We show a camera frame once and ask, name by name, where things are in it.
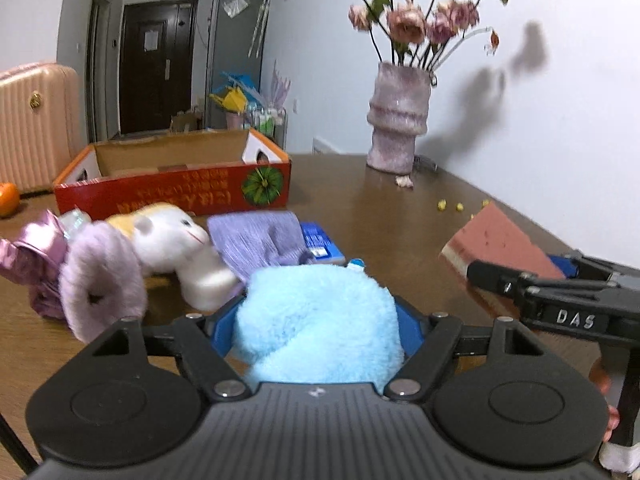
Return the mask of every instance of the suitcase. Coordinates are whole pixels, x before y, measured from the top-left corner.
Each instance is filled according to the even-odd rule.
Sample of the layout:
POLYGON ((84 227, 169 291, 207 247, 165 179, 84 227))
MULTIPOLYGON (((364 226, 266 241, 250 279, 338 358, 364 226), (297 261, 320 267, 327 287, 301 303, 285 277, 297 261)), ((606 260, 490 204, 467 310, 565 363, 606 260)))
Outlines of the suitcase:
POLYGON ((72 68, 34 63, 0 73, 0 182, 21 193, 51 189, 86 145, 72 68))

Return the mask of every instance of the plush toy ear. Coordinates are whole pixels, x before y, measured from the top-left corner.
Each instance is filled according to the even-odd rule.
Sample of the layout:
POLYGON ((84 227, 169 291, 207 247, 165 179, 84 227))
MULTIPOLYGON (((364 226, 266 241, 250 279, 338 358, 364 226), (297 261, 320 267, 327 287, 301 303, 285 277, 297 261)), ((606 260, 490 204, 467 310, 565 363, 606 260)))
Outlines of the plush toy ear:
POLYGON ((154 223, 148 216, 137 215, 136 219, 133 221, 133 228, 136 231, 139 231, 142 235, 148 235, 153 227, 154 223))

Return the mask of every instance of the red cardboard box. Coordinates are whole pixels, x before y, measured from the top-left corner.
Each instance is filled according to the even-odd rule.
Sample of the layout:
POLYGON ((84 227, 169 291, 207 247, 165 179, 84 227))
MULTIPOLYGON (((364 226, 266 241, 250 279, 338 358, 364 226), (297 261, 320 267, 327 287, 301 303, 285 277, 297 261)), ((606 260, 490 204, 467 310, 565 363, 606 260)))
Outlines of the red cardboard box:
POLYGON ((194 215, 282 208, 291 162, 255 130, 98 142, 54 181, 60 214, 95 220, 169 202, 194 215))

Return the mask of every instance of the orange fruit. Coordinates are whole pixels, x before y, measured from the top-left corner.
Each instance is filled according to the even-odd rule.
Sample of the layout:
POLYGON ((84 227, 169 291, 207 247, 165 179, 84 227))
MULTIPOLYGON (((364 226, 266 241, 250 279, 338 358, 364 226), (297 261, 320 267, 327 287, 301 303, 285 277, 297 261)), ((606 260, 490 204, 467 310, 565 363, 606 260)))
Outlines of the orange fruit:
POLYGON ((20 205, 20 192, 11 182, 0 182, 0 218, 15 213, 20 205))

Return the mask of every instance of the ribbed gray plastic surface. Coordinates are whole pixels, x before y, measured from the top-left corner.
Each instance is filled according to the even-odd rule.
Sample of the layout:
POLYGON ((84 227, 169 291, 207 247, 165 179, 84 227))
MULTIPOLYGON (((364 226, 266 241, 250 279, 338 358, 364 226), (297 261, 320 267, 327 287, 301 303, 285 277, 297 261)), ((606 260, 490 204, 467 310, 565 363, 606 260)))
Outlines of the ribbed gray plastic surface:
POLYGON ((45 462, 33 480, 605 480, 589 463, 517 472, 465 456, 412 404, 370 384, 264 384, 217 404, 172 452, 118 470, 45 462))

